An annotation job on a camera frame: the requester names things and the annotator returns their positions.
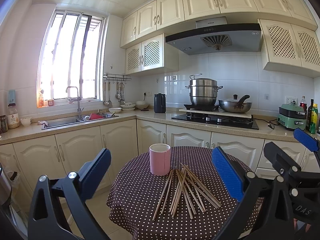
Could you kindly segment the wooden chopstick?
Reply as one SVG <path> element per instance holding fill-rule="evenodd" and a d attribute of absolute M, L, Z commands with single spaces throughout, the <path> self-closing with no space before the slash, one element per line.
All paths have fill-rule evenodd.
<path fill-rule="evenodd" d="M 176 193 L 176 197 L 175 197 L 175 201 L 174 201 L 174 205 L 171 211 L 171 216 L 172 218 L 174 218 L 179 201 L 180 201 L 180 197 L 181 194 L 183 193 L 184 190 L 184 184 L 185 184 L 185 177 L 186 177 L 186 169 L 185 167 L 182 167 L 181 170 L 177 170 L 177 176 L 178 176 L 178 188 L 177 188 L 177 193 Z"/>
<path fill-rule="evenodd" d="M 171 180 L 172 172 L 173 172 L 173 170 L 171 170 L 171 171 L 169 172 L 169 175 L 168 175 L 167 181 L 166 181 L 166 183 L 165 183 L 164 189 L 163 189 L 163 191 L 162 191 L 162 193 L 161 193 L 160 199 L 159 199 L 158 204 L 157 204 L 157 207 L 156 207 L 156 209 L 155 209 L 155 213 L 153 214 L 152 221 L 154 221 L 154 220 L 156 219 L 157 212 L 158 212 L 159 207 L 160 207 L 160 205 L 161 205 L 163 196 L 164 196 L 165 191 L 166 191 L 166 189 L 167 189 L 167 187 L 168 187 L 168 184 L 169 184 L 169 182 L 170 182 L 170 180 Z"/>
<path fill-rule="evenodd" d="M 180 182 L 180 185 L 181 185 L 181 191 L 182 191 L 182 194 L 184 196 L 184 200 L 185 200 L 185 203 L 186 203 L 186 206 L 187 206 L 187 209 L 188 209 L 188 213 L 189 213 L 189 217 L 190 219 L 193 219 L 194 216 L 193 216 L 193 206 L 192 206 L 192 202 L 191 202 L 191 199 L 189 197 L 189 194 L 188 194 L 188 191 L 185 187 L 185 179 L 184 179 L 184 175 L 183 175 L 183 172 L 181 172 L 180 170 L 177 170 L 177 175 L 178 175 L 178 179 L 179 179 L 179 182 Z"/>
<path fill-rule="evenodd" d="M 185 168 L 182 168 L 182 172 L 185 173 L 186 178 L 188 180 L 188 183 L 192 187 L 192 190 L 190 190 L 190 191 L 193 191 L 195 202 L 197 202 L 197 205 L 198 205 L 199 209 L 201 210 L 201 212 L 205 213 L 206 210 L 205 210 L 204 204 L 202 202 L 202 199 L 201 199 L 199 192 L 197 191 L 197 189 L 194 185 L 193 179 L 189 176 L 189 174 Z"/>
<path fill-rule="evenodd" d="M 168 184 L 168 187 L 167 187 L 167 192 L 166 192 L 166 194 L 165 194 L 164 204 L 163 204 L 163 207 L 162 207 L 162 209 L 161 209 L 161 215 L 164 213 L 165 208 L 166 208 L 166 205 L 167 205 L 167 200 L 168 200 L 168 196 L 169 196 L 169 193 L 170 193 L 170 188 L 171 188 L 171 183 L 172 183 L 173 175 L 174 175 L 174 170 L 171 170 L 171 175 L 170 175 L 170 179 L 169 179 L 169 184 Z"/>
<path fill-rule="evenodd" d="M 179 171 L 179 173 L 180 173 L 181 180 L 183 180 L 183 174 L 182 174 L 182 172 Z M 184 191 L 185 191 L 186 197 L 187 197 L 187 199 L 188 199 L 189 206 L 190 206 L 191 211 L 193 212 L 193 214 L 196 215 L 195 207 L 193 206 L 193 202 L 192 202 L 192 200 L 191 200 L 191 198 L 190 198 L 190 196 L 189 196 L 189 192 L 188 192 L 186 186 L 187 186 L 187 184 L 184 182 Z"/>
<path fill-rule="evenodd" d="M 176 190 L 175 190 L 174 197 L 173 197 L 171 207 L 170 207 L 170 214 L 172 217 L 175 216 L 175 213 L 176 213 L 179 201 L 180 201 L 180 196 L 181 196 L 181 185 L 180 185 L 178 175 L 177 175 L 177 186 L 176 186 Z"/>
<path fill-rule="evenodd" d="M 221 207 L 221 203 L 217 200 L 217 198 L 205 187 L 205 185 L 195 176 L 195 174 L 191 171 L 191 169 L 187 166 L 182 164 L 182 166 L 186 169 L 189 176 L 195 181 L 195 183 L 200 187 L 200 189 L 206 194 L 207 197 L 217 206 Z"/>

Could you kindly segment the steel kitchen sink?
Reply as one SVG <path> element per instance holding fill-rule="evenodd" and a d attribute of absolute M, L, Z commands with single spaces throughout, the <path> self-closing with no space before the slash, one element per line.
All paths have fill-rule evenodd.
<path fill-rule="evenodd" d="M 110 113 L 101 113 L 100 115 L 103 115 L 104 118 L 97 119 L 97 120 L 105 120 L 105 119 L 118 117 L 115 113 L 111 113 L 111 114 Z M 68 126 L 68 125 L 73 125 L 73 124 L 82 124 L 82 123 L 86 123 L 89 121 L 94 121 L 94 120 L 89 120 L 89 116 L 90 115 L 86 115 L 86 116 L 82 117 L 82 120 L 78 120 L 78 118 L 76 118 L 76 117 L 70 117 L 70 118 L 62 118 L 62 119 L 57 119 L 57 120 L 44 121 L 41 124 L 42 130 L 56 128 L 56 127 L 63 127 L 63 126 Z"/>

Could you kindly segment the dark oil bottle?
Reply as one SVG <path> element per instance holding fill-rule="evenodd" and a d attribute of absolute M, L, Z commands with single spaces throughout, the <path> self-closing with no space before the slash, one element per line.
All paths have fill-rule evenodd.
<path fill-rule="evenodd" d="M 310 106 L 308 107 L 308 111 L 307 111 L 307 119 L 306 119 L 306 130 L 307 131 L 309 131 L 309 129 L 310 129 L 313 102 L 314 102 L 314 100 L 311 99 Z"/>

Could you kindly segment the green electric cooker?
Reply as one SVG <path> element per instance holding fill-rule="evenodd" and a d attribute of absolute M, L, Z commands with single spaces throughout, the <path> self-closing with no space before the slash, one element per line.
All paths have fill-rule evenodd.
<path fill-rule="evenodd" d="M 306 111 L 294 103 L 282 104 L 279 107 L 277 123 L 291 131 L 297 128 L 304 130 L 306 128 Z"/>

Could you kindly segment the black gas stove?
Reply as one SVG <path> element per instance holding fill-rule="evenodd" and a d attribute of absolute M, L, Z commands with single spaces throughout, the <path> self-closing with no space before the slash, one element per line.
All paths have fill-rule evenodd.
<path fill-rule="evenodd" d="M 184 108 L 179 109 L 179 112 L 182 114 L 174 116 L 172 119 L 236 128 L 259 129 L 253 115 L 226 112 L 218 105 L 184 105 Z"/>

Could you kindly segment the cream cabinets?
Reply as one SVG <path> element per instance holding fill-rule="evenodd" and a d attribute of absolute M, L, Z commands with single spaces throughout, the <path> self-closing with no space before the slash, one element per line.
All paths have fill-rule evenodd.
<path fill-rule="evenodd" d="M 319 76 L 319 24 L 306 0 L 155 0 L 123 20 L 120 45 L 217 18 L 261 26 L 266 69 Z"/>
<path fill-rule="evenodd" d="M 263 155 L 266 143 L 274 141 L 304 171 L 317 172 L 315 156 L 295 141 L 292 133 L 276 127 L 259 126 L 245 132 L 232 129 L 191 128 L 140 119 L 130 119 L 105 125 L 82 125 L 45 131 L 39 125 L 12 129 L 1 136 L 1 164 L 8 174 L 18 173 L 13 188 L 14 200 L 24 212 L 29 211 L 36 181 L 42 174 L 62 177 L 78 170 L 108 148 L 111 167 L 100 184 L 103 189 L 113 183 L 121 168 L 134 157 L 149 150 L 152 144 L 172 147 L 221 147 L 237 157 L 263 178 L 273 178 L 276 171 Z"/>

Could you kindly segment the brown polka dot tablecloth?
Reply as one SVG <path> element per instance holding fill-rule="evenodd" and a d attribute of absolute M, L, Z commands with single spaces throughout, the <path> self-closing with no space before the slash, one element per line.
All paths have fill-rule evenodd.
<path fill-rule="evenodd" d="M 232 198 L 212 163 L 212 150 L 204 147 L 177 146 L 171 149 L 171 169 L 189 166 L 205 187 L 221 203 L 216 209 L 202 197 L 205 213 L 193 201 L 196 215 L 190 219 L 184 197 L 180 198 L 174 218 L 170 206 L 177 186 L 172 178 L 170 193 L 164 213 L 161 209 L 165 194 L 152 221 L 167 176 L 155 176 L 150 172 L 149 153 L 143 153 L 129 161 L 118 173 L 107 199 L 111 208 L 109 218 L 133 239 L 213 239 L 231 215 L 237 200 Z"/>

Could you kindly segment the cream upper cabinets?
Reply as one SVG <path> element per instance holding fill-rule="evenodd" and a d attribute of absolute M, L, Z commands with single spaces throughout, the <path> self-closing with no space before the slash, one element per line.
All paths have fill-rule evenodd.
<path fill-rule="evenodd" d="M 319 76 L 319 24 L 306 0 L 155 0 L 123 20 L 120 45 L 217 18 L 261 26 L 266 69 Z"/>

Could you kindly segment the chrome faucet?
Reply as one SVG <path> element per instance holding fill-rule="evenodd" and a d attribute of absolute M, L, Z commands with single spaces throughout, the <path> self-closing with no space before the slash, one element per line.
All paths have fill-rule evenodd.
<path fill-rule="evenodd" d="M 83 111 L 83 108 L 81 108 L 80 106 L 80 101 L 81 101 L 81 96 L 79 94 L 79 89 L 75 86 L 67 86 L 66 88 L 66 93 L 69 92 L 69 90 L 71 88 L 75 88 L 76 89 L 76 92 L 77 92 L 77 97 L 76 98 L 69 98 L 68 101 L 69 102 L 72 102 L 72 101 L 76 101 L 77 102 L 77 115 L 78 115 L 78 120 L 82 120 L 82 111 Z"/>

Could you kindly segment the stainless steel steamer pot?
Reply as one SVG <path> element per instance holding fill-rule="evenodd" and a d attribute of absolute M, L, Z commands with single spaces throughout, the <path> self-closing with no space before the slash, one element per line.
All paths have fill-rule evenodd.
<path fill-rule="evenodd" d="M 217 93 L 222 86 L 217 85 L 217 81 L 208 78 L 196 78 L 200 74 L 190 75 L 189 85 L 189 98 L 193 105 L 213 106 L 216 103 Z"/>

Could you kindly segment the red bowl in sink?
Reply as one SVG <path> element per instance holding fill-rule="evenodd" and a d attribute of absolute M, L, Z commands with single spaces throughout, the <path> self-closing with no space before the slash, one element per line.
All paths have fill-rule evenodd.
<path fill-rule="evenodd" d="M 97 119 L 102 119 L 102 118 L 104 118 L 103 115 L 96 114 L 96 113 L 92 113 L 92 114 L 89 116 L 89 120 L 97 120 Z"/>

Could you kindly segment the white bowl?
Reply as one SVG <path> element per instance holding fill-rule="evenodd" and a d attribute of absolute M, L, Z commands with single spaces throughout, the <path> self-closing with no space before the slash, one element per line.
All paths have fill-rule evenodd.
<path fill-rule="evenodd" d="M 120 113 L 122 111 L 121 107 L 113 107 L 113 108 L 109 108 L 108 111 L 110 113 Z"/>

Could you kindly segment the stacked white dishes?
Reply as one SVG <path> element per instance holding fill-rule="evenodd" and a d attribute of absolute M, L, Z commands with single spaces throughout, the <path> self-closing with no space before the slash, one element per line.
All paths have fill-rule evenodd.
<path fill-rule="evenodd" d="M 121 109 L 123 111 L 134 111 L 135 108 L 136 108 L 136 104 L 135 103 L 131 103 L 131 102 L 126 102 L 126 103 L 121 105 Z"/>

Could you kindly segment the grey range hood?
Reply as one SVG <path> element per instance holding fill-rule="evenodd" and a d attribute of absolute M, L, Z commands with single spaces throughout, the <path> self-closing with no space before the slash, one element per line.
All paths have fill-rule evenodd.
<path fill-rule="evenodd" d="M 258 52 L 258 23 L 207 25 L 165 37 L 165 42 L 187 55 L 224 52 Z"/>

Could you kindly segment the black electric kettle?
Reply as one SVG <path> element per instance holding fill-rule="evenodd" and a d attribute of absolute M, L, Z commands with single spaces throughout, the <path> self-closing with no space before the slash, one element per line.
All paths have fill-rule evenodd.
<path fill-rule="evenodd" d="M 166 112 L 166 96 L 165 94 L 158 93 L 154 95 L 154 112 L 165 113 Z"/>

